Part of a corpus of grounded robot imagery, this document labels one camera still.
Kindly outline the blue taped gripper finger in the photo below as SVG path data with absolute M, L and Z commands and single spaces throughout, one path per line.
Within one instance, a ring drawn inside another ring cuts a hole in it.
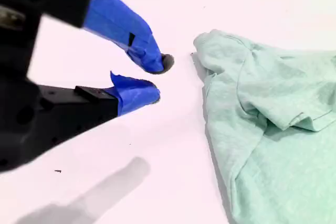
M 50 0 L 45 12 L 112 41 L 148 73 L 172 67 L 173 57 L 161 53 L 147 22 L 121 0 Z
M 105 89 L 40 86 L 39 139 L 61 143 L 106 121 L 159 101 L 152 82 L 110 75 Z

